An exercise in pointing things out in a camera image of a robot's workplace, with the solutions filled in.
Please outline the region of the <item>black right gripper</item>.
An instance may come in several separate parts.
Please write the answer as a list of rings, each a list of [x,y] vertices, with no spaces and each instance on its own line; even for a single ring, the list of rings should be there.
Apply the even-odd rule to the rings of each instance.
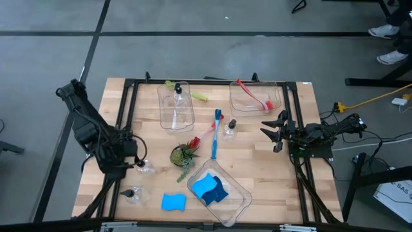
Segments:
[[[261,123],[271,128],[279,127],[279,131],[260,129],[272,142],[287,140],[296,144],[306,144],[306,128],[296,127],[296,121],[288,122],[288,112],[286,110],[283,110],[276,120],[262,121]]]

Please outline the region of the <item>clear soap bottle black pump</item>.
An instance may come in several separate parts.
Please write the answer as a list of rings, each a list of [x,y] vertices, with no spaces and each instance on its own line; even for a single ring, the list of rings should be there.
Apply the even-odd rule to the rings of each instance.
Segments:
[[[174,111],[172,129],[182,128],[187,124],[188,117],[187,94],[179,83],[174,86]]]
[[[150,160],[139,160],[136,163],[135,169],[137,172],[139,172],[140,174],[152,174],[155,173],[155,168],[152,165],[152,162]]]
[[[237,120],[232,119],[228,124],[225,125],[224,130],[223,130],[223,139],[230,141],[234,140],[237,134],[236,131],[236,124]]]
[[[144,204],[149,200],[149,192],[142,186],[134,186],[120,192],[130,204]]]

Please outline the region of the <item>red dish brush clear handle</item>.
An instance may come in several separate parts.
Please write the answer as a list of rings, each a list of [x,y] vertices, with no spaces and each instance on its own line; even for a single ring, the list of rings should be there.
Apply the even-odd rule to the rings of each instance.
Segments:
[[[212,125],[210,126],[210,128],[200,137],[195,137],[192,140],[189,141],[188,145],[189,145],[189,149],[194,150],[195,148],[198,148],[202,142],[202,139],[208,135],[210,132],[214,131],[216,128],[216,123],[213,122]]]
[[[242,88],[242,90],[243,90],[245,93],[247,93],[250,97],[252,97],[254,100],[258,101],[258,102],[262,105],[262,107],[263,107],[263,109],[264,109],[264,111],[265,111],[266,113],[268,113],[270,110],[273,109],[273,104],[272,104],[271,101],[264,101],[264,100],[256,97],[256,96],[240,81],[240,79],[237,79],[236,82],[237,82],[237,84]]]

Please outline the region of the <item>blue dish brush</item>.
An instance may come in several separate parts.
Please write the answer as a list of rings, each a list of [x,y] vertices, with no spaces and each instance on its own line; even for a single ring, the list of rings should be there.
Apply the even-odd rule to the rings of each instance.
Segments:
[[[213,160],[216,159],[216,152],[217,152],[217,147],[218,147],[218,127],[220,124],[220,119],[221,119],[221,110],[215,109],[214,138],[212,141],[212,153],[211,153],[211,159]]]

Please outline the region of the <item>green dish brush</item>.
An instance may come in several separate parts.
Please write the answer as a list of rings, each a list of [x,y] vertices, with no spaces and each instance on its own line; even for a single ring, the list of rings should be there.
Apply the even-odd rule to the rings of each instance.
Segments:
[[[172,82],[172,81],[170,81],[170,80],[166,80],[166,81],[164,82],[164,85],[165,85],[167,88],[171,89],[171,90],[175,90],[175,89],[177,89],[179,83],[177,83],[177,82]],[[197,92],[191,92],[191,97],[192,97],[192,98],[195,98],[195,99],[198,99],[198,100],[200,100],[200,101],[203,101],[203,102],[207,102],[207,101],[208,101],[208,98],[207,98],[206,96],[204,96],[204,95],[202,95],[202,94],[200,94],[200,93],[197,93]]]

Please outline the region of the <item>clear plastic bin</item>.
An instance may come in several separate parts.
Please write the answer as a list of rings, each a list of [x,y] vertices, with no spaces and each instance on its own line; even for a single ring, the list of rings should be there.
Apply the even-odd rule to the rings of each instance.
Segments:
[[[178,129],[172,129],[173,123],[173,111],[174,111],[174,90],[167,88],[164,84],[161,84],[157,88],[159,110],[160,110],[160,125],[163,129],[167,130],[169,133],[181,133],[186,131],[191,131],[194,127],[195,116],[192,105],[192,97],[190,85],[188,82],[180,81],[177,82],[181,85],[182,90],[187,94],[188,102],[188,117],[187,124]]]
[[[245,93],[236,81],[229,85],[230,106],[235,117],[265,116],[278,109],[281,103],[279,86],[274,81],[269,82],[244,82],[242,83],[258,98],[271,101],[273,109],[266,113],[262,105]]]
[[[228,195],[221,202],[213,201],[207,206],[202,198],[198,198],[194,194],[191,187],[197,180],[202,179],[208,173],[220,178],[223,188]],[[187,188],[225,227],[233,226],[252,202],[251,193],[213,159],[205,161],[201,168],[194,172],[187,181]]]

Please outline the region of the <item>succulent plant in black pot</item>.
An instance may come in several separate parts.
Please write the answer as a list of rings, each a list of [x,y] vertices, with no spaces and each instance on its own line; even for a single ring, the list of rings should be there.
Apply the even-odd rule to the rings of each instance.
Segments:
[[[182,169],[182,174],[176,180],[177,183],[180,183],[189,174],[190,169],[196,165],[194,158],[198,157],[196,154],[198,148],[199,145],[188,142],[179,144],[172,150],[169,157],[170,162]]]

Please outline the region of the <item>black table leg base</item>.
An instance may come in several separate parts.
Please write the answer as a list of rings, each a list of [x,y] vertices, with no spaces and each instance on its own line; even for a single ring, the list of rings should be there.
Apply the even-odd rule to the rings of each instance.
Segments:
[[[412,81],[399,81],[407,72],[412,70],[412,57],[408,57],[399,67],[388,73],[381,79],[356,79],[347,78],[344,83],[346,86],[363,87],[382,87],[382,88],[401,88],[412,84]]]

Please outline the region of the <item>black bar with silver brackets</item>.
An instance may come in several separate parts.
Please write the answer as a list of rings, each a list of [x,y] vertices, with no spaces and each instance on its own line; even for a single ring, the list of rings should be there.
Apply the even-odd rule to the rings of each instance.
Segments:
[[[114,221],[111,217],[102,217],[0,225],[0,232],[83,232],[98,229],[115,229],[120,227],[170,227],[201,229],[204,231],[214,231],[225,228],[223,224],[215,222]],[[398,232],[391,229],[350,226],[348,224],[327,224],[321,222],[305,222],[303,224],[237,223],[230,228],[292,232]]]

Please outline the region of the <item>black chair base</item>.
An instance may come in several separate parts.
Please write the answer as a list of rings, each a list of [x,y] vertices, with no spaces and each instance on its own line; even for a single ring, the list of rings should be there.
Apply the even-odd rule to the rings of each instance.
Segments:
[[[2,154],[2,152],[4,151],[10,151],[16,154],[23,154],[25,149],[0,140],[0,154]]]

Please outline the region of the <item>black metal stand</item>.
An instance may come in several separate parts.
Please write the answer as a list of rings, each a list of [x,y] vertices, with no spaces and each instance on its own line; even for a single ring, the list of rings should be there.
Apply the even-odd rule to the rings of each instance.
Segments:
[[[366,160],[366,153],[362,152],[357,155],[357,162],[353,171],[350,185],[346,194],[344,205],[342,208],[342,217],[346,222],[350,214],[351,205],[355,197],[356,190],[370,185],[387,184],[390,182],[398,182],[403,180],[412,180],[412,166],[397,168],[393,170],[382,171],[361,175],[362,167]]]

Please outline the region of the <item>white printed cardboard box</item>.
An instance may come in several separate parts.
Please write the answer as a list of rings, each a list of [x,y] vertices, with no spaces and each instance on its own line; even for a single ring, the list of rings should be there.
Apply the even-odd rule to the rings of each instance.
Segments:
[[[408,224],[412,224],[412,180],[380,184],[373,197]]]

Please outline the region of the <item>person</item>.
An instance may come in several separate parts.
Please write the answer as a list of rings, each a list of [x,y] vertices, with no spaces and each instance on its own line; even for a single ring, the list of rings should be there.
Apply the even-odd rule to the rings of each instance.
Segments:
[[[398,0],[398,8],[388,18],[387,23],[391,26],[400,27],[409,18],[409,12],[412,10],[412,0]],[[409,55],[412,53],[412,41],[404,41],[398,48],[399,53]]]

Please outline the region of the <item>black aluminium table frame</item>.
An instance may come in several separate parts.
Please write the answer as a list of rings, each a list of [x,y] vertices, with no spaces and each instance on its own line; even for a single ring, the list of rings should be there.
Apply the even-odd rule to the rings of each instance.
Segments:
[[[180,168],[170,163],[169,155],[179,143],[192,139],[212,123],[215,109],[230,117],[229,81],[191,79],[194,92],[205,94],[207,102],[194,103],[192,131],[171,134],[161,128],[157,88],[161,79],[109,78],[106,81],[99,112],[110,124],[131,123],[132,130],[147,144],[147,157],[156,168],[154,175],[141,175],[129,169],[126,177],[109,190],[98,211],[114,221],[215,222],[210,211],[189,191],[177,183]],[[303,224],[315,222],[314,207],[305,194],[306,209],[301,208],[298,183],[289,153],[283,148],[273,152],[270,140],[261,132],[265,117],[238,119],[240,131],[233,142],[219,140],[218,164],[252,195],[250,206],[236,223]],[[120,192],[142,186],[149,192],[144,204],[130,204]],[[182,193],[187,199],[185,211],[164,211],[164,193]]]

